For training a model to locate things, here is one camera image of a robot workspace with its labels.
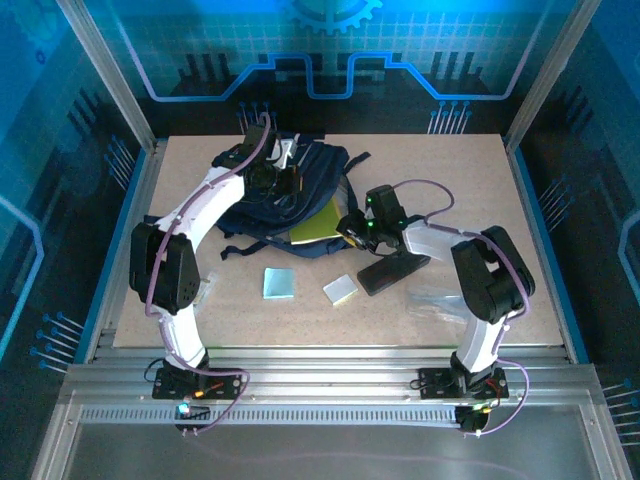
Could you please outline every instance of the yellow notebook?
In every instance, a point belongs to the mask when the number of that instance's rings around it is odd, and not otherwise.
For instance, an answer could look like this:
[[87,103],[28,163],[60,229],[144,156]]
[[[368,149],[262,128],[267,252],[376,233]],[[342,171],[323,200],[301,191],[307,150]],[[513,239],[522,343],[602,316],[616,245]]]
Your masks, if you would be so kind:
[[334,195],[322,210],[289,230],[291,244],[301,245],[340,237],[340,234],[336,232],[336,227],[343,217],[342,210],[337,196]]

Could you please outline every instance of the clear plastic bag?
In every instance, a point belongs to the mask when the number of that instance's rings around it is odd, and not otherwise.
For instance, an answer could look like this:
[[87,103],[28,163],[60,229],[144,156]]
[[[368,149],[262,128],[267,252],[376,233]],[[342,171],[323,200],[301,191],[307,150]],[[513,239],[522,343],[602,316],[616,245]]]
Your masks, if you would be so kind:
[[407,287],[407,312],[461,325],[466,325],[471,317],[462,294],[426,284]]

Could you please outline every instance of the wooden board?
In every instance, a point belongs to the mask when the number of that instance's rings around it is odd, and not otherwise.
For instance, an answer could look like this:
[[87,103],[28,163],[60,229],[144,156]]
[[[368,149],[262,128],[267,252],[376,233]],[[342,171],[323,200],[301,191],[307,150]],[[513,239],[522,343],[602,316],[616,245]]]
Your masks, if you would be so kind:
[[[166,215],[199,184],[211,160],[241,141],[239,137],[171,137],[161,167],[150,214]],[[453,210],[441,223],[481,230],[507,229],[537,283],[531,314],[514,324],[509,344],[562,343],[556,315],[510,167],[498,135],[329,135],[326,143],[344,146],[352,157],[372,157],[349,178],[360,205],[370,188],[410,178],[429,178],[456,195]],[[447,204],[446,195],[428,185],[407,185],[398,196],[408,215],[427,213]],[[230,345],[424,345],[455,346],[463,327],[437,317],[407,313],[407,289],[421,284],[457,288],[453,267],[432,261],[386,291],[369,297],[360,289],[346,303],[332,306],[322,287],[345,273],[356,273],[377,258],[355,249],[308,260],[274,248],[225,262],[220,251],[233,244],[249,246],[250,238],[225,240],[217,229],[202,241],[197,258],[201,276],[213,271],[216,283],[197,317],[207,346]],[[264,269],[293,268],[295,298],[264,300]],[[129,290],[115,345],[162,345],[157,324],[144,316],[143,304]]]

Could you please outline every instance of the backpack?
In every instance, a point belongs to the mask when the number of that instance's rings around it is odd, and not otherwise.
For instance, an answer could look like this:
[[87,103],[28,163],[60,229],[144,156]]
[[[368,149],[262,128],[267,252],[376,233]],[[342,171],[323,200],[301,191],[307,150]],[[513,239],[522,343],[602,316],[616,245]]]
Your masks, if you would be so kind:
[[303,179],[302,190],[288,196],[245,192],[243,200],[227,210],[216,225],[225,238],[243,234],[257,242],[245,249],[228,246],[220,252],[222,260],[230,254],[252,255],[267,246],[305,258],[351,248],[342,237],[292,245],[284,234],[322,210],[339,187],[346,190],[348,212],[357,210],[358,201],[346,175],[370,154],[365,152],[349,161],[344,147],[327,145],[303,135],[297,143],[296,153],[289,163],[298,165]]

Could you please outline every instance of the blue edge strip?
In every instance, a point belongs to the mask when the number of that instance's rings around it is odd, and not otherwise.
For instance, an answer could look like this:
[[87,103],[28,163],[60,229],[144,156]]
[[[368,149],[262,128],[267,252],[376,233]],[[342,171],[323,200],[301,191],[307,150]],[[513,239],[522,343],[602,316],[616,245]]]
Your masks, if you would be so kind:
[[[515,154],[527,196],[529,197],[529,199],[535,199],[536,194],[533,189],[533,183],[531,182],[531,177],[529,176],[529,172],[527,171],[527,166],[525,164],[524,157],[520,148],[516,149]],[[140,150],[140,155],[138,156],[136,168],[133,172],[130,183],[130,185],[133,185],[133,188],[130,188],[127,191],[127,195],[125,196],[124,202],[122,204],[120,215],[118,217],[118,223],[116,224],[116,228],[113,232],[113,238],[111,239],[109,251],[107,252],[107,258],[105,259],[102,273],[100,274],[96,293],[93,296],[93,301],[91,302],[91,307],[89,308],[89,314],[87,315],[87,321],[82,332],[82,337],[80,338],[80,343],[78,345],[78,350],[76,351],[74,363],[83,363],[84,357],[87,353],[87,350],[89,349],[89,344],[91,343],[91,337],[93,335],[93,329],[95,328],[96,322],[98,320],[98,312],[100,311],[100,306],[102,305],[105,290],[107,288],[107,281],[109,279],[109,275],[111,274],[111,270],[113,269],[113,263],[115,262],[118,244],[120,243],[122,235],[124,234],[124,225],[127,219],[127,214],[129,213],[129,209],[131,208],[133,196],[136,190],[139,188],[138,182],[140,180],[140,175],[142,174],[144,162],[146,161],[147,156],[144,150]],[[587,349],[585,348],[584,341],[582,340],[582,334],[580,333],[580,328],[578,327],[575,313],[573,312],[573,308],[571,307],[569,293],[567,292],[567,288],[562,279],[562,273],[560,272],[560,267],[558,266],[558,260],[556,258],[555,252],[553,251],[553,246],[551,245],[551,237],[549,237],[549,233],[544,226],[542,211],[540,210],[540,206],[537,202],[531,202],[531,210],[533,212],[533,217],[538,230],[540,231],[543,253],[547,256],[547,260],[551,268],[551,275],[553,276],[556,288],[558,290],[560,306],[562,307],[562,310],[564,312],[567,328],[569,329],[569,335],[571,336],[571,341],[573,342],[573,347],[576,352],[576,359],[578,363],[589,363],[589,356],[587,355]]]
[[538,205],[538,202],[535,201],[536,192],[533,189],[533,183],[531,182],[531,177],[529,176],[529,171],[527,170],[527,165],[524,161],[524,156],[522,155],[520,147],[516,149],[515,156],[516,162],[518,163],[518,169],[520,170],[520,174],[522,175],[522,183],[524,184],[524,188],[526,189],[527,197],[530,199],[533,218],[538,227],[538,231],[540,232],[540,238],[542,239],[542,251],[543,254],[547,257],[549,266],[551,268],[551,276],[553,277],[556,289],[558,291],[560,307],[564,312],[567,328],[569,330],[569,336],[571,337],[571,342],[573,343],[573,348],[576,352],[576,360],[578,361],[578,363],[589,363],[589,355],[587,354],[587,349],[584,346],[582,334],[580,333],[580,328],[578,327],[578,321],[576,320],[576,315],[573,311],[573,307],[571,306],[571,301],[569,300],[569,292],[567,292],[567,287],[565,286],[564,280],[562,279],[562,273],[560,272],[558,259],[556,258],[556,254],[553,251],[553,246],[551,244],[551,237],[549,236],[549,232],[547,232],[544,224],[542,210],[540,210],[540,205]]
[[89,350],[93,330],[96,328],[96,322],[98,321],[98,312],[100,311],[100,306],[102,305],[104,294],[107,289],[107,281],[109,280],[109,275],[111,275],[113,264],[116,260],[118,245],[120,244],[122,235],[125,233],[124,226],[127,221],[127,215],[129,214],[129,210],[131,209],[131,205],[133,203],[133,196],[135,195],[136,190],[140,187],[140,175],[142,174],[142,169],[148,159],[149,157],[146,155],[145,151],[140,149],[140,154],[138,155],[138,160],[136,161],[136,168],[133,170],[133,175],[131,176],[131,181],[129,182],[129,189],[127,190],[127,194],[125,195],[124,201],[122,202],[120,215],[118,215],[118,222],[116,223],[116,228],[113,231],[113,237],[111,238],[111,243],[109,244],[107,257],[104,260],[102,273],[100,274],[98,286],[96,287],[96,293],[93,295],[93,300],[91,301],[91,306],[89,307],[87,321],[84,324],[84,329],[82,330],[82,336],[80,337],[80,342],[78,343],[78,349],[76,350],[76,355],[73,363],[84,363],[84,357],[87,354],[87,350]]

